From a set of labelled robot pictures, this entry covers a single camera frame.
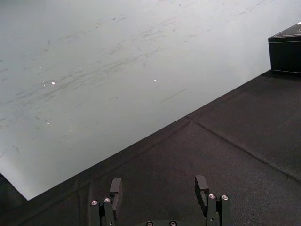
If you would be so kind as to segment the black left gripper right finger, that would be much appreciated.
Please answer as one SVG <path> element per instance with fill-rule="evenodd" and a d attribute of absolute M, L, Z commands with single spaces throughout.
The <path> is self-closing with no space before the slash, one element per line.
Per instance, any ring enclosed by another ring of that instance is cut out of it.
<path fill-rule="evenodd" d="M 195 176 L 194 191 L 202 214 L 206 217 L 207 226 L 231 225 L 231 203 L 227 194 L 217 196 L 210 192 L 206 179 L 202 175 Z"/>

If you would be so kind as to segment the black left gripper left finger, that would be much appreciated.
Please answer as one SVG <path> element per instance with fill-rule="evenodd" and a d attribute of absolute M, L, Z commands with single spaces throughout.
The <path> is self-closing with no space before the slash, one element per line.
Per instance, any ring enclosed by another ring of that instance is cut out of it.
<path fill-rule="evenodd" d="M 118 212 L 123 196 L 122 179 L 112 180 L 109 196 L 101 201 L 92 200 L 90 203 L 91 226 L 116 226 Z"/>

